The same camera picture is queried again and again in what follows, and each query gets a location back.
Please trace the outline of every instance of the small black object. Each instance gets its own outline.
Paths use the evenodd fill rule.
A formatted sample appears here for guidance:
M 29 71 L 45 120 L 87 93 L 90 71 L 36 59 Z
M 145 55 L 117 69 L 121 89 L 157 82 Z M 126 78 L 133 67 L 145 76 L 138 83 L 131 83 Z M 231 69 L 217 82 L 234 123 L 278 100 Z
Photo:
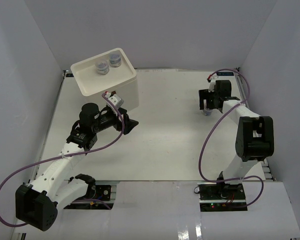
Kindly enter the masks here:
M 199 106 L 200 110 L 218 109 L 222 113 L 224 101 L 227 100 L 239 100 L 236 96 L 231 96 L 231 82 L 230 80 L 216 80 L 214 91 L 209 92 L 209 89 L 199 90 Z
M 266 157 L 272 156 L 275 151 L 273 119 L 270 116 L 240 117 L 235 151 L 243 162 L 263 161 Z
M 75 179 L 80 179 L 82 181 L 84 181 L 86 184 L 88 184 L 88 188 L 86 190 L 86 194 L 83 196 L 83 198 L 93 198 L 95 191 L 93 190 L 93 186 L 95 186 L 96 184 L 96 180 L 89 175 L 85 175 L 80 173 L 79 175 L 74 177 Z
M 32 186 L 21 185 L 15 192 L 15 216 L 42 231 L 55 222 L 57 203 L 52 202 L 44 192 L 37 192 Z

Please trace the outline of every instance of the white wall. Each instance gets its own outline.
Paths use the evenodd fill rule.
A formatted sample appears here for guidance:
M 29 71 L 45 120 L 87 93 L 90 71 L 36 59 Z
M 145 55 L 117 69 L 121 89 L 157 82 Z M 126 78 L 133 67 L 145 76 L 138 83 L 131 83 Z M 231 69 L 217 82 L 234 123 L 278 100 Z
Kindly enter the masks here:
M 300 1 L 276 3 L 242 71 L 251 109 L 273 118 L 270 169 L 283 181 L 300 228 Z
M 276 0 L 25 0 L 63 70 L 122 48 L 135 68 L 242 65 Z
M 47 132 L 62 71 L 23 0 L 0 0 L 0 183 L 33 163 Z M 14 223 L 15 191 L 29 171 L 0 194 L 0 213 Z M 0 223 L 0 240 L 11 228 Z

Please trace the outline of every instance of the purple cable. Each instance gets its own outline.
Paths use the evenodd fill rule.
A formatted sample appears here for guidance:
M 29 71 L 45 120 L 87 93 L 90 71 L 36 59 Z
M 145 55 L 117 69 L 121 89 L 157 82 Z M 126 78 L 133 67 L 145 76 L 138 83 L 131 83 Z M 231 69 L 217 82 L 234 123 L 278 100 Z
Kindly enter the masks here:
M 73 201 L 73 203 L 84 203 L 84 202 L 99 202 L 99 203 L 102 203 L 107 209 L 111 210 L 111 207 L 108 206 L 108 204 L 106 204 L 104 201 L 101 201 L 100 199 L 94 199 L 94 198 L 91 198 L 91 199 L 81 199 L 81 200 L 75 200 Z
M 209 77 L 211 77 L 212 75 L 214 75 L 215 73 L 217 72 L 220 72 L 220 71 L 223 71 L 223 70 L 227 70 L 227 71 L 231 71 L 231 72 L 234 72 L 234 73 L 237 73 L 239 76 L 241 76 L 245 83 L 246 83 L 246 86 L 247 86 L 247 96 L 244 100 L 242 100 L 240 103 L 238 103 L 237 105 L 233 106 L 232 108 L 230 108 L 229 111 L 227 111 L 225 114 L 223 114 L 220 119 L 216 122 L 216 124 L 213 126 L 213 128 L 211 129 L 211 131 L 209 132 L 208 136 L 206 137 L 204 143 L 203 143 L 203 146 L 202 146 L 202 149 L 201 149 L 201 152 L 200 152 L 200 156 L 199 156 L 199 163 L 198 163 L 198 169 L 199 169 L 199 174 L 200 176 L 203 178 L 203 180 L 205 180 L 206 182 L 209 182 L 209 183 L 224 183 L 224 182 L 228 182 L 228 181 L 234 181 L 234 180 L 246 180 L 246 179 L 251 179 L 251 178 L 256 178 L 258 180 L 260 180 L 261 182 L 261 190 L 258 194 L 258 196 L 250 203 L 246 204 L 246 205 L 241 205 L 241 206 L 233 206 L 233 208 L 245 208 L 245 207 L 248 207 L 252 204 L 254 204 L 261 196 L 262 192 L 264 191 L 264 181 L 259 177 L 259 176 L 256 176 L 256 175 L 252 175 L 252 176 L 246 176 L 244 178 L 240 178 L 240 177 L 233 177 L 233 178 L 228 178 L 228 179 L 224 179 L 224 180 L 209 180 L 207 179 L 203 173 L 202 173 L 202 170 L 201 170 L 201 162 L 202 162 L 202 157 L 203 157 L 203 154 L 204 154 L 204 151 L 205 151 L 205 148 L 207 146 L 207 143 L 211 137 L 211 135 L 214 133 L 214 131 L 216 130 L 217 126 L 220 124 L 220 122 L 226 117 L 229 115 L 229 113 L 231 113 L 231 111 L 233 111 L 236 107 L 240 106 L 241 104 L 247 102 L 247 100 L 249 99 L 250 97 L 250 85 L 247 81 L 247 79 L 245 78 L 245 76 L 243 76 L 240 72 L 238 72 L 237 70 L 234 70 L 234 69 L 229 69 L 229 68 L 223 68 L 223 69 L 220 69 L 220 70 L 217 70 L 215 72 L 213 72 Z
M 81 155 L 81 154 L 89 154 L 89 153 L 94 153 L 94 152 L 97 152 L 97 151 L 100 151 L 100 150 L 103 150 L 103 149 L 106 149 L 108 147 L 110 147 L 111 145 L 113 145 L 115 142 L 117 142 L 119 140 L 119 138 L 121 138 L 121 136 L 124 134 L 124 130 L 125 130 L 125 123 L 124 123 L 124 119 L 123 117 L 121 116 L 121 113 L 119 112 L 119 110 L 116 108 L 115 105 L 113 105 L 113 103 L 111 101 L 109 101 L 107 98 L 106 98 L 106 94 L 103 93 L 102 94 L 102 97 L 106 100 L 106 102 L 108 104 L 111 105 L 111 107 L 113 107 L 113 109 L 116 111 L 116 113 L 118 114 L 120 120 L 121 120 L 121 124 L 122 124 L 122 127 L 121 127 L 121 132 L 119 134 L 119 136 L 116 137 L 115 140 L 113 140 L 112 142 L 110 142 L 109 144 L 105 145 L 105 146 L 102 146 L 102 147 L 99 147 L 97 149 L 94 149 L 94 150 L 89 150 L 89 151 L 82 151 L 82 152 L 75 152 L 75 153 L 70 153 L 70 154 L 65 154 L 64 156 L 65 157 L 72 157 L 72 156 L 76 156 L 76 155 Z M 24 166 L 16 171 L 14 171 L 13 173 L 11 173 L 9 176 L 7 176 L 3 181 L 2 183 L 0 184 L 0 191 L 2 189 L 2 187 L 5 185 L 5 183 L 11 178 L 13 177 L 14 175 L 20 173 L 21 171 L 23 170 L 26 170 L 28 168 L 31 168 L 31 167 L 34 167 L 36 165 L 40 165 L 40 164 L 44 164 L 44 163 L 47 163 L 47 162 L 51 162 L 53 160 L 58 160 L 58 159 L 62 159 L 62 155 L 60 156 L 55 156 L 55 157 L 52 157 L 52 158 L 49 158 L 47 160 L 43 160 L 43 161 L 39 161 L 39 162 L 35 162 L 35 163 L 32 163 L 32 164 L 29 164 L 27 166 Z M 8 226 L 8 227 L 11 227 L 11 228 L 18 228 L 18 227 L 23 227 L 25 225 L 27 225 L 27 223 L 22 223 L 22 224 L 11 224 L 11 223 L 8 223 L 6 222 L 1 216 L 0 216 L 0 222 L 3 223 L 4 225 Z

